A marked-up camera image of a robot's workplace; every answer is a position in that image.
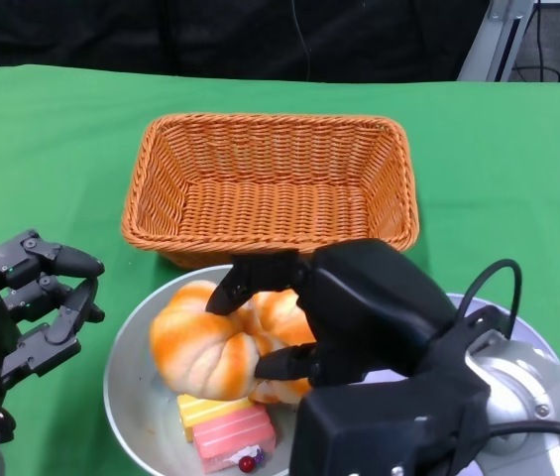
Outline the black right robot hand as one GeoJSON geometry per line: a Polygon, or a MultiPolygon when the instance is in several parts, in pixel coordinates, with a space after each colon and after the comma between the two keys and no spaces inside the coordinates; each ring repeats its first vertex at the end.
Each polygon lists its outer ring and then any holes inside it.
{"type": "Polygon", "coordinates": [[[412,261],[378,239],[240,254],[207,311],[227,315],[259,292],[293,290],[314,342],[262,357],[267,381],[305,378],[313,387],[361,381],[373,370],[408,376],[457,317],[446,293],[412,261]]]}

